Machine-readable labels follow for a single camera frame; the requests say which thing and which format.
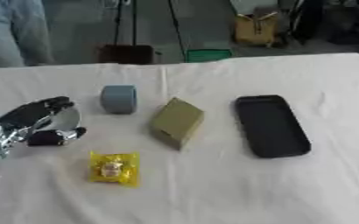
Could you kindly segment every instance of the gray cylinder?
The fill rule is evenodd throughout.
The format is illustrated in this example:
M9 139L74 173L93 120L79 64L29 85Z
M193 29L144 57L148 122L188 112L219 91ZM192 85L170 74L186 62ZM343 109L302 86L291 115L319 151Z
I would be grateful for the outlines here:
M136 111L137 93L134 86L106 86L101 105L110 114L128 115Z

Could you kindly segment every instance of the yellow bag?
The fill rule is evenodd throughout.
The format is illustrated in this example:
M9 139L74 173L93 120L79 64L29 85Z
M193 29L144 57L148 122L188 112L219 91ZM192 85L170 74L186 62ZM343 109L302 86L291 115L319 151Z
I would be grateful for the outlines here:
M254 46L271 46L274 42L277 13L259 18L236 16L236 42Z
M89 180L116 182L123 186L138 186L138 153L96 154L90 152Z

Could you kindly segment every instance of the green object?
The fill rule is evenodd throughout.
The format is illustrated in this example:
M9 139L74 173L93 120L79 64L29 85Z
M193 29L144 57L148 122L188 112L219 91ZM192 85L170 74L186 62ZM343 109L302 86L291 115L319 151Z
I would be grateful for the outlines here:
M160 141L180 149L204 119L204 111L172 98L151 121L151 133Z
M187 50L187 62L207 62L214 60L225 60L233 56L230 50L203 49Z

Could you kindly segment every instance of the small tan box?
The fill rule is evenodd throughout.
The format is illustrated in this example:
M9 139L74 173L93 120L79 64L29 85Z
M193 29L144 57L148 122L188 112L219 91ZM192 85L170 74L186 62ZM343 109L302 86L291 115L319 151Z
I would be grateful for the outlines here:
M172 98L151 121L151 133L160 141L180 149L204 119L204 111Z

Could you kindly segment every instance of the yellow package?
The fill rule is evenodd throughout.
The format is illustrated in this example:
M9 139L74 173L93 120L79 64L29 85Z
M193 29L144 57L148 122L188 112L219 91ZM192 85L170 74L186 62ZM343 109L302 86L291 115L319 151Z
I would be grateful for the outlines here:
M89 180L138 186L138 153L96 154L90 152Z

